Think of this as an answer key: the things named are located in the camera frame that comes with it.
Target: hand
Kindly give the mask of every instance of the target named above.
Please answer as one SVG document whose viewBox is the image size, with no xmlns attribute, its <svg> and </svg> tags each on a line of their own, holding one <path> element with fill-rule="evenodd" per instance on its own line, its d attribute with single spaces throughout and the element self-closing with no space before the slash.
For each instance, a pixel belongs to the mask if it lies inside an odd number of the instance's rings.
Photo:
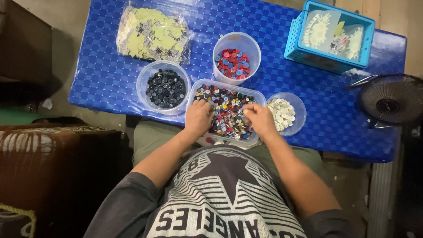
<svg viewBox="0 0 423 238">
<path fill-rule="evenodd" d="M 244 119 L 251 124 L 254 131 L 265 141 L 269 137 L 278 136 L 272 112 L 258 103 L 248 104 L 242 108 Z"/>
<path fill-rule="evenodd" d="M 204 99 L 194 101 L 185 115 L 185 131 L 195 140 L 203 136 L 212 125 L 213 106 Z"/>
</svg>

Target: fan grille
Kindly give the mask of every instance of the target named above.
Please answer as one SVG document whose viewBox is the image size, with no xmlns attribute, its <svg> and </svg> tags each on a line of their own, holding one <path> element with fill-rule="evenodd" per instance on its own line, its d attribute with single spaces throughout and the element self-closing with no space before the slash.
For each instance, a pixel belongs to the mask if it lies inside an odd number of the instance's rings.
<svg viewBox="0 0 423 238">
<path fill-rule="evenodd" d="M 359 93 L 359 105 L 370 118 L 401 125 L 423 116 L 423 83 L 411 75 L 380 75 Z"/>
</svg>

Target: white floral design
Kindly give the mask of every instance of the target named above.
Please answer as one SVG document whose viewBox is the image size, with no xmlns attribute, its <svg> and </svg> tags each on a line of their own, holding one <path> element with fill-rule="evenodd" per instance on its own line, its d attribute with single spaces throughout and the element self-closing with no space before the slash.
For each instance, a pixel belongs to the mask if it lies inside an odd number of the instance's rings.
<svg viewBox="0 0 423 238">
<path fill-rule="evenodd" d="M 317 47 L 326 40 L 330 13 L 325 15 L 316 14 L 304 31 L 304 45 L 317 49 Z"/>
<path fill-rule="evenodd" d="M 361 38 L 363 36 L 363 28 L 359 27 L 354 34 L 349 36 L 349 45 L 347 47 L 348 52 L 346 53 L 346 57 L 348 59 L 358 59 L 358 54 L 360 53 L 361 49 Z"/>
</svg>

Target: star graphic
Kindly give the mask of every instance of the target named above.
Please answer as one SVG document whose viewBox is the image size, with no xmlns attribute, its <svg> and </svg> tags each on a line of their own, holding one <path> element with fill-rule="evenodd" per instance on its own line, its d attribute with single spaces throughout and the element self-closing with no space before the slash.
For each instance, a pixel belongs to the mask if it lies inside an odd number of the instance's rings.
<svg viewBox="0 0 423 238">
<path fill-rule="evenodd" d="M 192 176 L 191 179 L 219 176 L 232 205 L 235 201 L 238 180 L 260 186 L 256 178 L 245 168 L 248 162 L 247 159 L 237 156 L 229 157 L 217 153 L 208 154 L 207 156 L 211 163 Z"/>
</svg>

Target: mixed buttons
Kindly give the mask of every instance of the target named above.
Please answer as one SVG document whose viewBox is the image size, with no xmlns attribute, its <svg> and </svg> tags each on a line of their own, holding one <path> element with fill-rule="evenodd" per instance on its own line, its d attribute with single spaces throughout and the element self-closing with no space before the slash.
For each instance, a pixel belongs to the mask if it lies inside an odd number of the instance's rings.
<svg viewBox="0 0 423 238">
<path fill-rule="evenodd" d="M 281 98 L 273 99 L 267 103 L 267 107 L 273 114 L 273 120 L 278 131 L 283 131 L 285 128 L 292 126 L 295 121 L 295 109 L 290 102 Z"/>
<path fill-rule="evenodd" d="M 195 91 L 195 100 L 204 99 L 213 105 L 214 116 L 209 133 L 236 140 L 247 140 L 254 132 L 245 124 L 242 107 L 255 103 L 255 98 L 242 93 L 202 85 Z"/>
<path fill-rule="evenodd" d="M 222 50 L 214 57 L 214 64 L 224 76 L 231 79 L 245 79 L 250 73 L 247 56 L 237 49 Z"/>
<path fill-rule="evenodd" d="M 184 79 L 173 70 L 159 69 L 148 78 L 146 95 L 161 108 L 176 107 L 184 100 L 186 93 Z"/>
</svg>

